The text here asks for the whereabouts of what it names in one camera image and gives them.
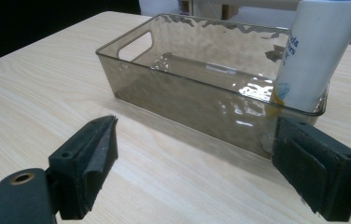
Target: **white bottle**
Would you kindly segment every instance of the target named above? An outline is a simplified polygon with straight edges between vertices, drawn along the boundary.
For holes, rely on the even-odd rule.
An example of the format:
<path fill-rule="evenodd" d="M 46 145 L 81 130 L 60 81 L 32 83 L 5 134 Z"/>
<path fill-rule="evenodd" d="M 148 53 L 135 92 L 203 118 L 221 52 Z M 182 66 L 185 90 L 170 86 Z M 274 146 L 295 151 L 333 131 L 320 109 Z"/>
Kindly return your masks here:
<path fill-rule="evenodd" d="M 301 1 L 271 100 L 313 112 L 350 39 L 351 1 Z"/>

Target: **wooden table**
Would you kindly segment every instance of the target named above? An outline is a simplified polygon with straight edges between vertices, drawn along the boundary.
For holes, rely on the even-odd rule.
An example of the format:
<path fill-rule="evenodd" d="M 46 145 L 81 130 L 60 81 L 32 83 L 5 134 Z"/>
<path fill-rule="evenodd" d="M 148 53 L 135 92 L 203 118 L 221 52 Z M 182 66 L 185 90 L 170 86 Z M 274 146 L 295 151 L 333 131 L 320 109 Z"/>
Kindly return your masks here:
<path fill-rule="evenodd" d="M 112 114 L 119 159 L 77 223 L 325 223 L 270 161 L 114 98 L 95 50 L 147 19 L 106 12 L 0 59 L 0 180 Z M 351 46 L 316 127 L 351 147 Z"/>

